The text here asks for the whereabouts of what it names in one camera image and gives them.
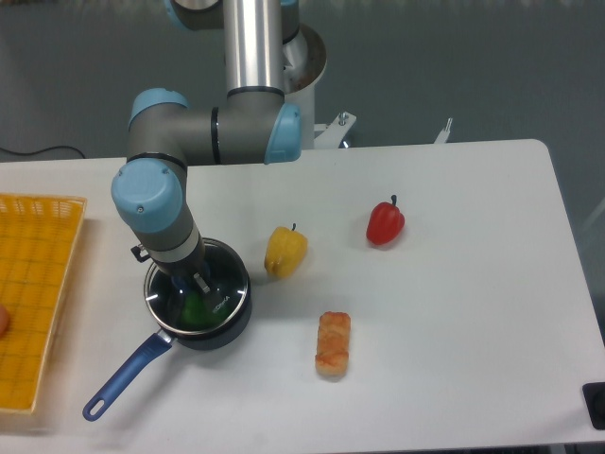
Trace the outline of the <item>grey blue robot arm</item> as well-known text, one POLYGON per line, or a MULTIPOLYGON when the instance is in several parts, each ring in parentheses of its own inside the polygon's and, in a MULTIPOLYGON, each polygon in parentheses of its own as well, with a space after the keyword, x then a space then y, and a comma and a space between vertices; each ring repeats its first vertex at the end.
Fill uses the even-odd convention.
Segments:
POLYGON ((300 108, 286 102, 286 44, 300 29, 296 1, 167 1, 187 30, 222 28, 227 99, 192 111, 162 88, 132 105, 127 162, 112 180, 112 200, 139 239, 138 260, 201 287, 205 244, 186 201, 190 166, 285 163, 302 153, 300 108))

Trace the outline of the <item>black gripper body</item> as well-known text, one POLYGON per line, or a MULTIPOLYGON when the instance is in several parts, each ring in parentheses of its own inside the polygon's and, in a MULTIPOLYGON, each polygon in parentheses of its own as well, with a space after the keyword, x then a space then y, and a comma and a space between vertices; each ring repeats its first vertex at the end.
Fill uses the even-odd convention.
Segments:
POLYGON ((157 252, 146 249, 142 244, 132 247, 130 251, 138 262, 152 260, 166 275, 189 278, 195 274, 203 275, 206 270, 203 243, 198 243, 189 252, 183 248, 157 252))

